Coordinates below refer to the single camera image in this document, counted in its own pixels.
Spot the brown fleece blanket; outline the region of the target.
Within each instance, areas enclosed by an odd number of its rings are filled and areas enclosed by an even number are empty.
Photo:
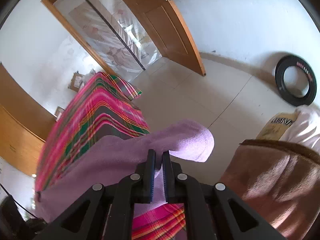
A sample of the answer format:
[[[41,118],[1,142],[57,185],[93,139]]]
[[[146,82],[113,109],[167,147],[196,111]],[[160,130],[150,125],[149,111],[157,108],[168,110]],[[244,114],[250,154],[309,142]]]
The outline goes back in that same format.
[[[287,239],[319,217],[319,153],[291,142],[245,140],[219,180]]]

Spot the wooden wardrobe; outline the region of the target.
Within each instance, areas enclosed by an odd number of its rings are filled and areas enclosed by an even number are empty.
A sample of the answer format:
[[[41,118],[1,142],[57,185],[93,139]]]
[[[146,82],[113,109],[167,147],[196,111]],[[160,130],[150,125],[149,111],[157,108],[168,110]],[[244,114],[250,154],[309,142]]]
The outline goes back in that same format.
[[[1,157],[31,176],[56,117],[36,102],[1,66]]]

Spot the purple fleece garment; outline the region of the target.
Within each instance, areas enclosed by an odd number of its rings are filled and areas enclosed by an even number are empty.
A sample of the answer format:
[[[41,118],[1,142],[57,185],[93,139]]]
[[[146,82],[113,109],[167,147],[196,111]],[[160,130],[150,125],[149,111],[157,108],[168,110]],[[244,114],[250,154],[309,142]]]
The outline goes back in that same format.
[[[146,161],[148,150],[152,149],[156,152],[153,199],[150,204],[135,206],[134,216],[138,217],[166,204],[161,165],[163,152],[204,163],[213,148],[211,132],[192,120],[182,120],[161,131],[127,140],[106,135],[67,168],[53,185],[40,192],[35,214],[48,223],[55,220],[94,184],[116,184],[133,174],[137,165]]]

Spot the plastic curtain with zipper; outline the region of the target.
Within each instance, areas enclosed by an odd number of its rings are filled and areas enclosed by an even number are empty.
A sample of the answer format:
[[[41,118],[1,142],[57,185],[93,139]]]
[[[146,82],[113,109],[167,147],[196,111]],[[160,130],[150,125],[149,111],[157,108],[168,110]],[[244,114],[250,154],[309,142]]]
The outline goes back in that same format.
[[[161,58],[123,0],[57,0],[54,6],[101,59],[127,81]]]

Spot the wooden door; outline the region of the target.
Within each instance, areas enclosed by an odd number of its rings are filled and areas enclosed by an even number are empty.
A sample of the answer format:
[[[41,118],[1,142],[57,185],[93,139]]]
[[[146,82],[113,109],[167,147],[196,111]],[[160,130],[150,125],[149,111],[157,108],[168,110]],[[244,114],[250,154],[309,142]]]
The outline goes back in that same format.
[[[193,37],[173,0],[123,0],[163,57],[206,75]]]

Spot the black rubber tire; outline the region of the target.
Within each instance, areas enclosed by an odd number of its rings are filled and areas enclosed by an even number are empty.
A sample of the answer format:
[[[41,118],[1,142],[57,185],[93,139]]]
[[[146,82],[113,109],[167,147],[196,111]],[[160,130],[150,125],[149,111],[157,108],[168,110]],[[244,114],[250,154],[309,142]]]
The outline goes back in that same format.
[[[315,74],[300,57],[282,57],[276,65],[275,81],[281,97],[293,106],[310,105],[316,98]]]

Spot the brown cardboard box with label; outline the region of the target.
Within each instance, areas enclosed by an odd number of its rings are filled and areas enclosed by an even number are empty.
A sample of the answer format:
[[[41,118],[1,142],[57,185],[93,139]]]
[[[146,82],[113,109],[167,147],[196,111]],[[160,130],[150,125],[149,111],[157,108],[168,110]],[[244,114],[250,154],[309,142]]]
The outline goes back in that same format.
[[[71,83],[68,85],[68,89],[78,92],[80,90],[81,84],[83,83],[84,75],[80,74],[79,72],[75,72],[71,79]]]

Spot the pink green plaid bedspread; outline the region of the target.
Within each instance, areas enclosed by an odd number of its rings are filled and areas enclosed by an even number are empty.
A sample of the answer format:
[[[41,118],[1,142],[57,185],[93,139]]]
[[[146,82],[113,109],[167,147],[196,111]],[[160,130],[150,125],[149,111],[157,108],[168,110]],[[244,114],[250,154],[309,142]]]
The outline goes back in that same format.
[[[141,110],[132,102],[141,94],[124,79],[102,72],[78,92],[53,126],[40,154],[35,181],[38,217],[49,223],[69,207],[42,200],[40,195],[86,156],[99,139],[114,135],[127,140],[149,133]]]

